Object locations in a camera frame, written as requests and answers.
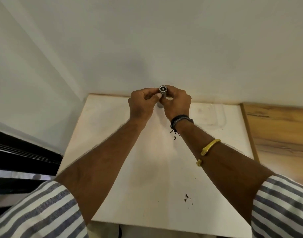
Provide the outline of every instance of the hand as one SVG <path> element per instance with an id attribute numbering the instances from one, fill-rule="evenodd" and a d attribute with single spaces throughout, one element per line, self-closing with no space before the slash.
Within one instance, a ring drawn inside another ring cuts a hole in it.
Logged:
<path id="1" fill-rule="evenodd" d="M 158 91 L 158 88 L 144 88 L 131 93 L 128 99 L 131 121 L 138 122 L 145 127 L 152 116 L 155 104 L 161 97 Z"/>
<path id="2" fill-rule="evenodd" d="M 160 103 L 164 106 L 167 119 L 171 122 L 171 120 L 178 115 L 185 114 L 189 116 L 191 96 L 188 95 L 185 90 L 178 89 L 174 86 L 166 86 L 166 96 L 173 98 L 173 100 L 168 100 L 164 97 L 160 99 Z"/>

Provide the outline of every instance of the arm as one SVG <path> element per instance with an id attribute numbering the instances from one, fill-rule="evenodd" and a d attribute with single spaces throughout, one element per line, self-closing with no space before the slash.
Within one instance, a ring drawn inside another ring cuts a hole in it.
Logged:
<path id="1" fill-rule="evenodd" d="M 173 100 L 160 100 L 166 117 L 171 121 L 178 115 L 189 115 L 191 97 L 184 90 L 172 86 L 167 88 L 168 96 Z M 274 172 L 220 142 L 201 156 L 202 149 L 214 138 L 187 120 L 177 123 L 176 130 L 195 158 L 203 160 L 201 166 L 213 184 L 250 224 L 254 197 Z"/>
<path id="2" fill-rule="evenodd" d="M 133 148 L 140 132 L 151 117 L 161 94 L 158 88 L 134 91 L 128 100 L 130 119 L 102 144 L 71 164 L 55 181 L 75 197 L 85 223 L 89 223 Z"/>

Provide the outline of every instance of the forearm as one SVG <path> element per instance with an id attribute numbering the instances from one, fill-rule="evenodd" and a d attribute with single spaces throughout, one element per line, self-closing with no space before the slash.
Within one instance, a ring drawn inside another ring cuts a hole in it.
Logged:
<path id="1" fill-rule="evenodd" d="M 55 178 L 73 194 L 86 224 L 108 195 L 143 127 L 129 120 Z"/>
<path id="2" fill-rule="evenodd" d="M 225 144 L 215 144 L 205 156 L 202 149 L 214 138 L 201 128 L 182 120 L 176 129 L 213 184 L 250 224 L 253 199 L 262 183 L 274 172 Z"/>

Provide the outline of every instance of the black bracelet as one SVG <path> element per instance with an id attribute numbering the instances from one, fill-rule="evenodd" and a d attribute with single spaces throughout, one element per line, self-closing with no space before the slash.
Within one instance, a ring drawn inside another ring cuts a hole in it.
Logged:
<path id="1" fill-rule="evenodd" d="M 177 136 L 177 130 L 175 129 L 175 126 L 176 124 L 183 120 L 183 119 L 186 119 L 188 120 L 189 122 L 193 123 L 193 120 L 191 118 L 189 118 L 187 115 L 185 114 L 182 114 L 182 115 L 178 115 L 176 117 L 174 117 L 172 120 L 171 120 L 171 123 L 170 123 L 170 128 L 172 128 L 173 130 L 171 132 L 175 132 L 175 136 L 174 136 L 174 140 L 176 139 L 176 136 Z"/>

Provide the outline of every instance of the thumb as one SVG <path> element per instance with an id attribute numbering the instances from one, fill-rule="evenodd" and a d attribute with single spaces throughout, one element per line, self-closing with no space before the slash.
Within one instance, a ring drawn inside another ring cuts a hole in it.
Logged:
<path id="1" fill-rule="evenodd" d="M 168 99 L 162 97 L 162 98 L 159 100 L 159 102 L 160 102 L 163 106 L 165 106 L 165 105 L 168 104 L 170 101 L 169 101 Z"/>
<path id="2" fill-rule="evenodd" d="M 149 101 L 152 102 L 154 105 L 159 101 L 159 99 L 161 98 L 161 93 L 157 93 L 154 96 L 152 96 Z"/>

